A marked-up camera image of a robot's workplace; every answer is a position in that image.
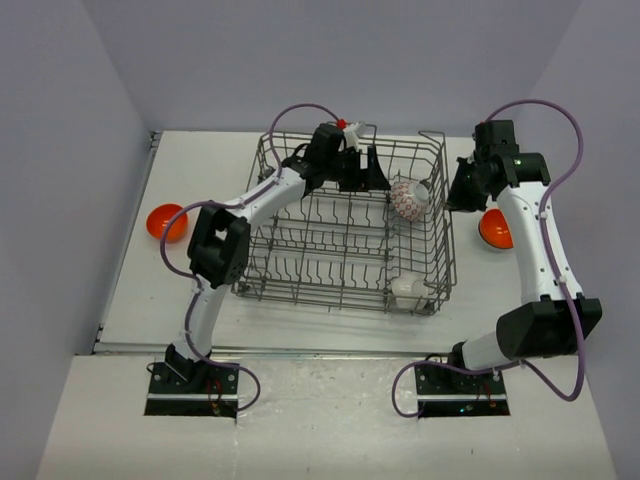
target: dish rack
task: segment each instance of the dish rack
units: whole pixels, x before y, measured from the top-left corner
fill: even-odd
[[[423,219],[409,222],[393,208],[388,191],[340,192],[335,183],[290,204],[252,231],[248,266],[234,285],[241,297],[332,308],[432,315],[456,283],[445,137],[419,132],[417,141],[378,138],[369,125],[360,138],[363,155],[375,145],[389,183],[426,179],[431,204]],[[293,154],[311,135],[276,132],[280,158]],[[247,188],[273,171],[268,134],[256,151]],[[428,293],[400,308],[391,282],[405,272],[424,277]]]

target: gray wall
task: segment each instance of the gray wall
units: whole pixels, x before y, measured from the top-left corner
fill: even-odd
[[[264,130],[316,101],[387,132],[468,134],[531,91],[580,0],[85,4],[154,128]]]
[[[0,476],[15,480],[35,476],[72,355],[90,351],[148,133],[79,0],[2,4]]]
[[[554,202],[574,270],[603,302],[604,318],[588,341],[588,376],[624,480],[640,478],[639,23],[637,0],[585,0],[532,93],[562,103],[584,129],[583,167]],[[566,170],[576,143],[560,115],[531,107],[516,126],[553,174]]]

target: black mounting plate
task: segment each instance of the black mounting plate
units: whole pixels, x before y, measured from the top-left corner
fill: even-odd
[[[151,380],[145,415],[236,418],[236,369],[198,362],[190,382],[186,382],[164,362],[152,363],[148,370]]]
[[[414,373],[420,418],[509,415],[502,374],[496,380],[493,373],[462,375],[433,365],[415,367]]]

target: red bowl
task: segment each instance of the red bowl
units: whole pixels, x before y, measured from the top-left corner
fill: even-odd
[[[162,232],[169,223],[169,220],[182,210],[180,205],[175,203],[167,203],[160,205],[147,217],[147,232],[160,240],[162,238]],[[187,226],[189,225],[189,217],[186,213],[180,215],[178,220],[171,226],[169,234],[167,235],[168,243],[175,243],[181,240],[187,233]]]
[[[509,225],[504,219],[504,215],[497,208],[487,210],[480,219],[478,231],[485,242],[492,247],[509,249],[513,248],[513,240]]]

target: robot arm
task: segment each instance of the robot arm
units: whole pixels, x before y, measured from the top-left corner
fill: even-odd
[[[203,285],[190,312],[190,338],[197,352],[208,355],[211,337],[223,299],[247,267],[252,228],[258,228],[281,208],[299,201],[325,181],[335,181],[341,191],[389,190],[375,147],[367,149],[367,167],[360,166],[358,133],[364,123],[347,125],[344,129],[332,124],[318,127],[304,154],[298,149],[282,163],[280,172],[266,182],[273,186],[257,198],[263,185],[256,186],[228,204],[243,205],[225,210],[203,207],[191,237],[188,255],[190,270]],[[225,232],[222,238],[219,232]],[[165,364],[184,380],[189,381],[199,357],[189,346],[186,332],[181,332],[165,353]]]
[[[521,153],[513,122],[485,122],[476,127],[476,149],[458,159],[447,208],[486,209],[488,195],[498,203],[513,238],[522,306],[502,315],[496,330],[454,347],[452,362],[469,370],[499,367],[531,357],[568,355],[576,351],[575,328],[567,300],[547,257],[539,205],[550,182],[542,155]],[[580,316],[586,337],[602,316],[598,299],[587,299],[570,268],[558,235],[551,203],[545,209],[551,247]]]

